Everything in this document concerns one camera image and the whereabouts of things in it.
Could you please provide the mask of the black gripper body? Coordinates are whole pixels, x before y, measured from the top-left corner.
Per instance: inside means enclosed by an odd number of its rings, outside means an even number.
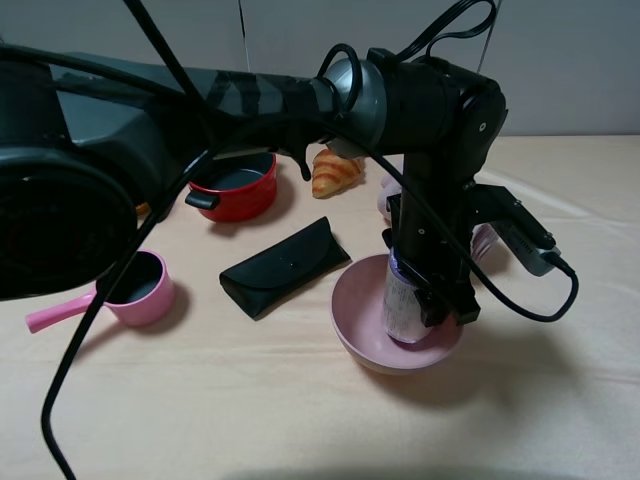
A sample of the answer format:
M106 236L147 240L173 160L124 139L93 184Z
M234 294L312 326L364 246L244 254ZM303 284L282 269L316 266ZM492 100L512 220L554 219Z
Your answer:
M408 153L403 159L399 220L393 233L400 271L444 300L475 298L469 268L442 232L470 248L464 185L480 170L478 153Z

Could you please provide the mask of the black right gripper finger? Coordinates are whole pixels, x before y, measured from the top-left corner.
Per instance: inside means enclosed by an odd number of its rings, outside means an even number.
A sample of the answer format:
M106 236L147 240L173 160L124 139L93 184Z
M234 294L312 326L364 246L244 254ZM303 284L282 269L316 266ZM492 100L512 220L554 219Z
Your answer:
M383 240L386 246L389 248L389 252L392 247L392 232L390 229L386 229L382 234ZM400 265L398 266L400 273L417 289L415 292L416 298L422 309L422 322L426 327L436 328L443 324L452 313L450 306L442 297L434 291L431 287L419 287L417 282L409 279L409 273L407 269Z

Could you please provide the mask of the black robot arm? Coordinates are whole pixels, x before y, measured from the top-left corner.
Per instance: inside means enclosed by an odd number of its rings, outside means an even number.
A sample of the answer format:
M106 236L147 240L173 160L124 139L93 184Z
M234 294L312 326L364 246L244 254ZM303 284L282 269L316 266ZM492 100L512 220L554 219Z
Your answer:
M312 79L98 63L1 50L1 296L42 296L95 280L141 243L135 209L161 221L187 180L234 157L306 162L310 144L345 157L404 157L394 247L427 310L480 313L466 245L475 174L507 109L499 85L438 57L372 49Z

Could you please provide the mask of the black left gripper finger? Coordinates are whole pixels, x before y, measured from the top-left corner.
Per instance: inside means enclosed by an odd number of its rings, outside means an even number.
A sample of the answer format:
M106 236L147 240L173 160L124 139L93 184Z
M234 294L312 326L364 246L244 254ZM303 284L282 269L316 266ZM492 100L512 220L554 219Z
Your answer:
M475 290L469 279L456 282L451 286L449 302L455 312L458 325L467 325L478 319L481 307L476 301Z

